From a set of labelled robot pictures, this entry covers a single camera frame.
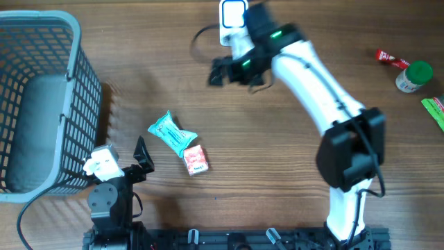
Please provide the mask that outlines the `teal wet wipes pack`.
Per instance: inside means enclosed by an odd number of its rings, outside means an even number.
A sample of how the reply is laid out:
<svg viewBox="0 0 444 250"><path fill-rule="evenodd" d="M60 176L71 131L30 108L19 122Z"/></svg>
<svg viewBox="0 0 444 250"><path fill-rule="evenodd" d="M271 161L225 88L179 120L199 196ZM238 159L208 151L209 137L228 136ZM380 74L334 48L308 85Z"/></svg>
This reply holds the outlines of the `teal wet wipes pack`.
<svg viewBox="0 0 444 250"><path fill-rule="evenodd" d="M148 132L162 139L180 158L184 157L185 149L198 137L194 132L179 129L169 110L148 128Z"/></svg>

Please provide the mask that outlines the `green lid jar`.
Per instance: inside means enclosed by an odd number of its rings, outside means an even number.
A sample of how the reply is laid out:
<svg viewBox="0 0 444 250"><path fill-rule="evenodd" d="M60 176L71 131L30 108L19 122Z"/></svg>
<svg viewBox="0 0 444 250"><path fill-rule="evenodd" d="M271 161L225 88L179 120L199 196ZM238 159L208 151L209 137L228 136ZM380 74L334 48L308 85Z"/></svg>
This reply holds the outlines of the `green lid jar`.
<svg viewBox="0 0 444 250"><path fill-rule="evenodd" d="M398 75L395 84L400 91L412 93L430 82L433 74L432 66L429 63L415 61Z"/></svg>

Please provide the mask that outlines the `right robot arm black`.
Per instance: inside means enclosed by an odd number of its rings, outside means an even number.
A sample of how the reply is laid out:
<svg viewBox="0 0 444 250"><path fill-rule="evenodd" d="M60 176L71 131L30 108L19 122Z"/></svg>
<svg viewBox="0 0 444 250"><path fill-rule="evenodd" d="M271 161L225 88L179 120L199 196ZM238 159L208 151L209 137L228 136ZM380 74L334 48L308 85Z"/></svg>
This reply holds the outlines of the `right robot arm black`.
<svg viewBox="0 0 444 250"><path fill-rule="evenodd" d="M277 24L264 3L221 1L219 37L231 54L213 60L210 85L228 79L262 89L265 72L286 85L321 136L316 166L330 188L327 231L338 248L356 246L366 232L363 212L370 184L382 178L384 115L349 95L300 29Z"/></svg>

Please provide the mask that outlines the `red small box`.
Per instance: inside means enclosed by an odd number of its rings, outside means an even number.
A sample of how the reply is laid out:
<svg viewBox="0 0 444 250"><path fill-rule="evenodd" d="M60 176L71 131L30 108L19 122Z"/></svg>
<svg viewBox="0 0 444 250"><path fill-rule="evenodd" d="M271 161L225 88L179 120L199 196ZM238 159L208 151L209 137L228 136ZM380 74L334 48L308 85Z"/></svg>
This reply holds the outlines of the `red small box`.
<svg viewBox="0 0 444 250"><path fill-rule="evenodd" d="M184 161L190 176L206 172L209 169L205 153L201 145L185 149Z"/></svg>

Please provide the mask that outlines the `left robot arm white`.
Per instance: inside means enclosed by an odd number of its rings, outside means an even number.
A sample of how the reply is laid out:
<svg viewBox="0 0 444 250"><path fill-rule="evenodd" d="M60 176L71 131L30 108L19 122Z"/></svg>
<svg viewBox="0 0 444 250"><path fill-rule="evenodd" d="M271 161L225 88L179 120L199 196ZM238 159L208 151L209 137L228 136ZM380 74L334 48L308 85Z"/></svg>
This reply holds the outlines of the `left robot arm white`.
<svg viewBox="0 0 444 250"><path fill-rule="evenodd" d="M143 137L138 137L133 158L137 164L120 168L119 155L111 144L95 148L86 160L83 170L95 184L87 203L91 210L93 227L83 236L84 250L121 249L153 250L155 240L133 212L133 200L142 200L133 191L133 185L146 180L155 166Z"/></svg>

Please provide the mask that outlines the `red coffee stick sachet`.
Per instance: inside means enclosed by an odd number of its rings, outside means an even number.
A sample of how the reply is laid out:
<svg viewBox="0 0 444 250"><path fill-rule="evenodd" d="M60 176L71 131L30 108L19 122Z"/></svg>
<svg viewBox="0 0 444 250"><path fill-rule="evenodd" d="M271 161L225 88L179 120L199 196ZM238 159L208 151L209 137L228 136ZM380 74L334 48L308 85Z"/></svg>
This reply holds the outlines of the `red coffee stick sachet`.
<svg viewBox="0 0 444 250"><path fill-rule="evenodd" d="M410 65L406 60L396 58L395 56L392 56L381 49L376 51L375 59L380 63L391 65L400 69L406 69Z"/></svg>

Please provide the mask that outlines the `green snack bag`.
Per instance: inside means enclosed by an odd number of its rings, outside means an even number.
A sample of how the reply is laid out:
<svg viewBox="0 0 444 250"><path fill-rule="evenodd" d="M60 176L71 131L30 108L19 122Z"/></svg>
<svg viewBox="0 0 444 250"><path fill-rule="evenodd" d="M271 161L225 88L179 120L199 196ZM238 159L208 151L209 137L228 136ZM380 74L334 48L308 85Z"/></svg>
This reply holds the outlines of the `green snack bag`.
<svg viewBox="0 0 444 250"><path fill-rule="evenodd" d="M427 112L434 118L440 129L444 131L443 95L439 97L423 99L421 101L421 104L425 107Z"/></svg>

